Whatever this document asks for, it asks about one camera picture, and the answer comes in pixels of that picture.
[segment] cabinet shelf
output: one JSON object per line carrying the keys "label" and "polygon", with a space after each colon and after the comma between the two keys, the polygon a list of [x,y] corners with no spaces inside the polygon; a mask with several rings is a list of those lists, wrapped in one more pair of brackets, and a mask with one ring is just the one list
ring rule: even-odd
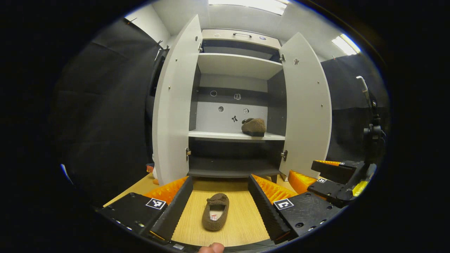
{"label": "cabinet shelf", "polygon": [[221,159],[189,156],[189,176],[246,178],[250,174],[273,176],[279,169],[264,159]]}
{"label": "cabinet shelf", "polygon": [[202,53],[198,55],[202,74],[219,74],[269,80],[283,69],[281,63],[237,54]]}
{"label": "cabinet shelf", "polygon": [[191,130],[188,134],[189,137],[197,138],[209,138],[209,139],[229,139],[229,140],[284,140],[284,136],[275,135],[271,133],[265,133],[264,137],[249,136],[242,132],[236,133],[215,133]]}

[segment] cabinet door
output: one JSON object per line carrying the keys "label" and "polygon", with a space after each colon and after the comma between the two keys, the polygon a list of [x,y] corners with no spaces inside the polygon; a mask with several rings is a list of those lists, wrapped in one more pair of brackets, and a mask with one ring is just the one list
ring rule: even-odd
{"label": "cabinet door", "polygon": [[331,99],[327,79],[317,55],[300,33],[280,48],[286,80],[287,118],[280,171],[315,177],[313,160],[325,160],[331,136]]}
{"label": "cabinet door", "polygon": [[198,16],[180,31],[167,54],[153,109],[153,152],[160,185],[186,176],[189,110],[202,31]]}

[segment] drawer handle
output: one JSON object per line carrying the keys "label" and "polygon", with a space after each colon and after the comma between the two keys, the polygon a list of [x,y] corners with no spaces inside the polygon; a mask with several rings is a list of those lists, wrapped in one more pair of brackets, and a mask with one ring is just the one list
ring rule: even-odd
{"label": "drawer handle", "polygon": [[238,32],[234,32],[233,33],[233,35],[236,35],[236,34],[242,34],[242,35],[247,35],[247,36],[250,36],[250,38],[252,37],[250,34],[245,34],[245,33],[238,33]]}

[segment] dark gray shelf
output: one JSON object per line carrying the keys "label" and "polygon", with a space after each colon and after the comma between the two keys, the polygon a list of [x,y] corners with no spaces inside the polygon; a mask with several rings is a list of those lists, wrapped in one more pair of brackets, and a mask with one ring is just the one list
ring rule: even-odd
{"label": "dark gray shelf", "polygon": [[214,178],[246,178],[250,174],[272,176],[280,174],[279,168],[266,159],[230,159],[189,156],[189,176]]}

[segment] brown slipper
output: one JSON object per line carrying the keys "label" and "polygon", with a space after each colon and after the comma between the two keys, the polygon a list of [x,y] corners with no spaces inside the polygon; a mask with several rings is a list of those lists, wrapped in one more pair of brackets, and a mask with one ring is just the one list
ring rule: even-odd
{"label": "brown slipper", "polygon": [[266,124],[262,118],[244,119],[241,130],[246,135],[264,137]]}
{"label": "brown slipper", "polygon": [[202,224],[207,230],[220,230],[228,216],[228,207],[230,200],[227,195],[217,193],[210,199],[206,199],[207,204],[203,212]]}

